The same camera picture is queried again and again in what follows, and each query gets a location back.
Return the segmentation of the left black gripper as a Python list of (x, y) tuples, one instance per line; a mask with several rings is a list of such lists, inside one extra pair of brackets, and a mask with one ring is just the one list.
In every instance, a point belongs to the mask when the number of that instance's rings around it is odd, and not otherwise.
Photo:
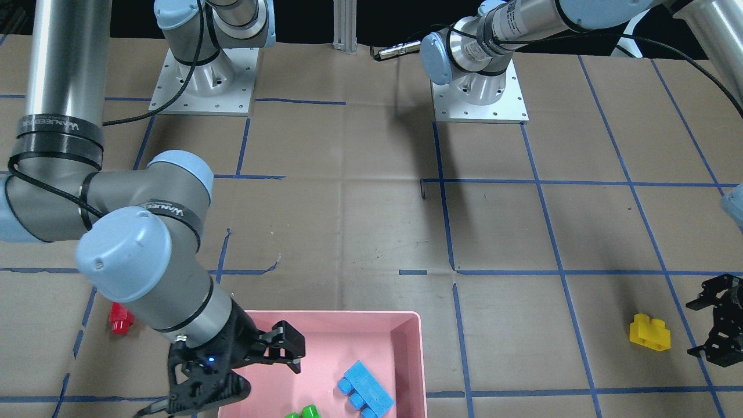
[(686, 307), (694, 311), (713, 306), (713, 331), (706, 341), (687, 350), (689, 355), (707, 359), (719, 367), (741, 362), (742, 302), (741, 278), (725, 273), (702, 283), (702, 291)]

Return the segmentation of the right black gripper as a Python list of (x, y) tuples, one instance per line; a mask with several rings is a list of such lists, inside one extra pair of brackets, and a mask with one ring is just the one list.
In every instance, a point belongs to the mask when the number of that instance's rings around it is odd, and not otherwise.
[(195, 348), (185, 341), (171, 345), (165, 412), (188, 416), (240, 401), (249, 394), (250, 384), (235, 369), (282, 363), (300, 374), (305, 355), (305, 336), (286, 320), (275, 323), (271, 331), (258, 330), (252, 318), (232, 302), (225, 325), (207, 343)]

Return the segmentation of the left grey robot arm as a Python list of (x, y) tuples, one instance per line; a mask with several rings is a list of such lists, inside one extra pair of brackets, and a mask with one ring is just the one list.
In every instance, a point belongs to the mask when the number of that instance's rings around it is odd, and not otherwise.
[[(659, 5), (686, 22), (719, 77), (663, 42), (601, 32)], [(467, 75), (499, 76), (513, 52), (525, 46), (615, 35), (684, 59), (720, 89), (741, 117), (741, 1), (486, 1), (478, 16), (439, 27), (420, 43), (425, 72), (436, 85)], [(741, 363), (741, 278), (724, 273), (704, 281), (701, 293), (686, 307), (713, 307), (708, 338), (687, 353), (719, 367)]]

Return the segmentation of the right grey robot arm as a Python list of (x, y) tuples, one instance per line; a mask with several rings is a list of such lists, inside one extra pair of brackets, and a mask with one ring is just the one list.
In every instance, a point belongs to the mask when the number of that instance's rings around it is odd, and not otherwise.
[(143, 170), (104, 172), (103, 103), (110, 1), (39, 1), (26, 113), (2, 180), (2, 240), (77, 240), (98, 292), (166, 338), (169, 394), (137, 416), (196, 415), (246, 399), (236, 370), (283, 363), (304, 336), (262, 331), (196, 260), (214, 175), (199, 156), (160, 153)]

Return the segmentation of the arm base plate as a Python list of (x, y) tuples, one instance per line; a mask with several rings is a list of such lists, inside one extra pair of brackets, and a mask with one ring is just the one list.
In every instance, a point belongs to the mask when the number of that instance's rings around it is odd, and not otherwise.
[(447, 85), (430, 84), (438, 122), (526, 124), (530, 121), (513, 62), (497, 76), (473, 73)]
[[(259, 53), (258, 48), (222, 50), (211, 63), (194, 70), (186, 90), (163, 114), (249, 116)], [(175, 97), (188, 71), (188, 66), (179, 63), (171, 51), (167, 52), (149, 111)]]

